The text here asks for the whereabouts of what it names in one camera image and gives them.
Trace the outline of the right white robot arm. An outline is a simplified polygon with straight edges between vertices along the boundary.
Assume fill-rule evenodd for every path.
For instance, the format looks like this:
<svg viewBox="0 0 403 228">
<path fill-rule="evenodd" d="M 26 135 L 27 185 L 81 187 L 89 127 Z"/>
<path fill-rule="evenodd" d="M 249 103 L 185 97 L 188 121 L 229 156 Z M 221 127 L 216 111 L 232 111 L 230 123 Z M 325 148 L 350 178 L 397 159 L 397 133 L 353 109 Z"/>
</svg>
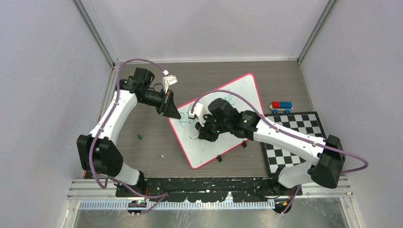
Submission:
<svg viewBox="0 0 403 228">
<path fill-rule="evenodd" d="M 345 156 L 338 152 L 342 147 L 336 136 L 324 139 L 303 134 L 275 124 L 257 112 L 238 111 L 221 98 L 207 107 L 199 102 L 193 104 L 188 117 L 199 120 L 195 128 L 201 140 L 215 142 L 220 134 L 230 133 L 240 139 L 271 144 L 302 158 L 303 163 L 276 170 L 271 188 L 278 195 L 305 183 L 314 182 L 329 189 L 338 185 Z"/>
</svg>

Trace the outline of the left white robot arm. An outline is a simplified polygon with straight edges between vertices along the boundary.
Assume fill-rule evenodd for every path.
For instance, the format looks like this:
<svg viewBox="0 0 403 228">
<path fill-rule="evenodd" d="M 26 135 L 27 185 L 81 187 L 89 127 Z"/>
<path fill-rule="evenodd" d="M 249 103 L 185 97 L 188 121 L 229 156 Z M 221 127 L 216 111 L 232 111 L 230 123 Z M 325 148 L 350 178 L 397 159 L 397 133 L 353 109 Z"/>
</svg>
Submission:
<svg viewBox="0 0 403 228">
<path fill-rule="evenodd" d="M 169 86 L 177 78 L 164 71 L 163 88 L 156 91 L 150 85 L 154 74 L 145 68 L 136 68 L 134 75 L 119 81 L 113 99 L 97 126 L 87 135 L 80 135 L 77 148 L 83 170 L 95 172 L 127 184 L 135 197 L 145 193 L 144 174 L 124 163 L 115 143 L 130 112 L 138 103 L 156 108 L 159 115 L 180 119 Z"/>
</svg>

